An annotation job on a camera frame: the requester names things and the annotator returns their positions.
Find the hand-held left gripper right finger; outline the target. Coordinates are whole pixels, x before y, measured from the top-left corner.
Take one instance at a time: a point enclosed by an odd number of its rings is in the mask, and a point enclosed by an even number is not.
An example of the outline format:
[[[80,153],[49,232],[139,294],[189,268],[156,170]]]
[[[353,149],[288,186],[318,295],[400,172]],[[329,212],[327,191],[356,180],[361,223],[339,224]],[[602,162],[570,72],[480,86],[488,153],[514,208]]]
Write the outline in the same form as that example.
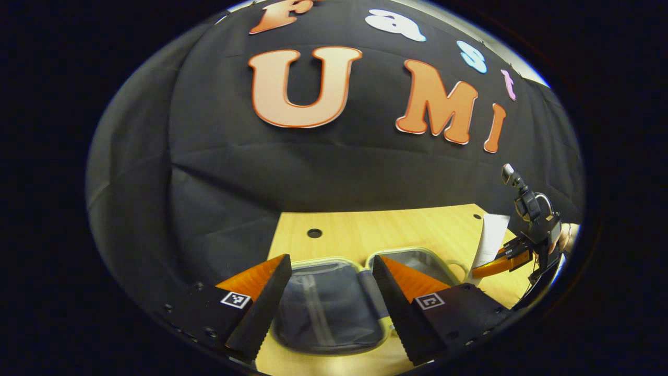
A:
[[[473,284],[450,286],[385,255],[374,257],[372,274],[414,366],[462,355],[514,314]]]

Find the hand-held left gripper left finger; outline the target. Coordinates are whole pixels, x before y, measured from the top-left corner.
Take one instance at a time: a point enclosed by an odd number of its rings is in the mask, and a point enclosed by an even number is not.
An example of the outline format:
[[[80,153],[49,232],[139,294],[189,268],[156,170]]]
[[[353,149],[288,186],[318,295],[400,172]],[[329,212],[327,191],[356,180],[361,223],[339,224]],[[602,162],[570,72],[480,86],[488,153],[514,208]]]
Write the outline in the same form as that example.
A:
[[[281,254],[220,281],[197,283],[157,306],[157,319],[221,356],[255,361],[292,276]]]

